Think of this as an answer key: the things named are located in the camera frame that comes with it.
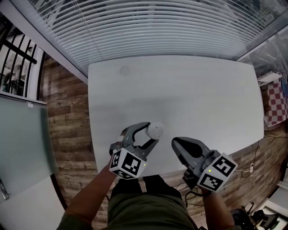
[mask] human arm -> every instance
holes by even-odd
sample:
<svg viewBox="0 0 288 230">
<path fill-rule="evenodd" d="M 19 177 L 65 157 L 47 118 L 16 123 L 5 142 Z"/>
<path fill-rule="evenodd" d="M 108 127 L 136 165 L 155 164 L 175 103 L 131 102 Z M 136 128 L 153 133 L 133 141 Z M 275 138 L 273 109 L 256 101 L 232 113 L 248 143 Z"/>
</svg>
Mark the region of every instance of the human arm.
<svg viewBox="0 0 288 230">
<path fill-rule="evenodd" d="M 208 190 L 201 188 L 205 194 Z M 203 197 L 208 230 L 224 230 L 235 225 L 232 214 L 218 193 Z"/>
<path fill-rule="evenodd" d="M 91 223 L 116 175 L 106 165 L 101 172 L 69 204 L 65 214 L 72 214 Z"/>
</svg>

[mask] white window blind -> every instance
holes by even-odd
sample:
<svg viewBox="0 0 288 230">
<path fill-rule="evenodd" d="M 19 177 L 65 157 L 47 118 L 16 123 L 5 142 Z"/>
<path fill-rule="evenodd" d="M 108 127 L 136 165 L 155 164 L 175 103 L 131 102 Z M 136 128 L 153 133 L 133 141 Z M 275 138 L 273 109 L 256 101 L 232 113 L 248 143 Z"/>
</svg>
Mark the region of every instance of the white window blind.
<svg viewBox="0 0 288 230">
<path fill-rule="evenodd" d="M 288 9 L 285 0 L 11 1 L 85 75 L 93 62 L 131 56 L 236 60 Z"/>
</svg>

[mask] glass panel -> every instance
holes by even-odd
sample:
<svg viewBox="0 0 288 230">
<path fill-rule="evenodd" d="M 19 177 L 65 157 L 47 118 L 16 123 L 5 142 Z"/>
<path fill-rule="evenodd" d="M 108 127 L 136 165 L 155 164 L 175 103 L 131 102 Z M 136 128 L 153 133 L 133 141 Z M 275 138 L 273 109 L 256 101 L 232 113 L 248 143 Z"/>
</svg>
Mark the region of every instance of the glass panel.
<svg viewBox="0 0 288 230">
<path fill-rule="evenodd" d="M 0 108 L 0 178 L 13 197 L 55 173 L 57 167 L 47 107 L 0 97 Z"/>
</svg>

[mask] checkered tablecloth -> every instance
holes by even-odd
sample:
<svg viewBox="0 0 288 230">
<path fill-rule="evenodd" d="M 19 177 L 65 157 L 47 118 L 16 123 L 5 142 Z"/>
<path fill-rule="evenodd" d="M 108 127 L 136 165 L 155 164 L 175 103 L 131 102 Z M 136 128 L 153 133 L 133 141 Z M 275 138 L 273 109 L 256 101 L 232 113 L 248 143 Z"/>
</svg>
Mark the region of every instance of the checkered tablecloth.
<svg viewBox="0 0 288 230">
<path fill-rule="evenodd" d="M 288 118 L 288 99 L 283 95 L 281 82 L 279 80 L 268 85 L 267 94 L 269 98 L 267 126 L 270 127 Z"/>
</svg>

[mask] white wall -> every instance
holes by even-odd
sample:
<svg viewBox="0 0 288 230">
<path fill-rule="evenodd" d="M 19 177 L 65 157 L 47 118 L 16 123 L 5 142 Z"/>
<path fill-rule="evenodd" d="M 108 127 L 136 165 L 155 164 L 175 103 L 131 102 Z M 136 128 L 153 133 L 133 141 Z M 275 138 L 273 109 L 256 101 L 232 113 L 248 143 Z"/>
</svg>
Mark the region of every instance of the white wall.
<svg viewBox="0 0 288 230">
<path fill-rule="evenodd" d="M 0 205 L 5 230 L 55 230 L 64 213 L 50 177 Z"/>
</svg>

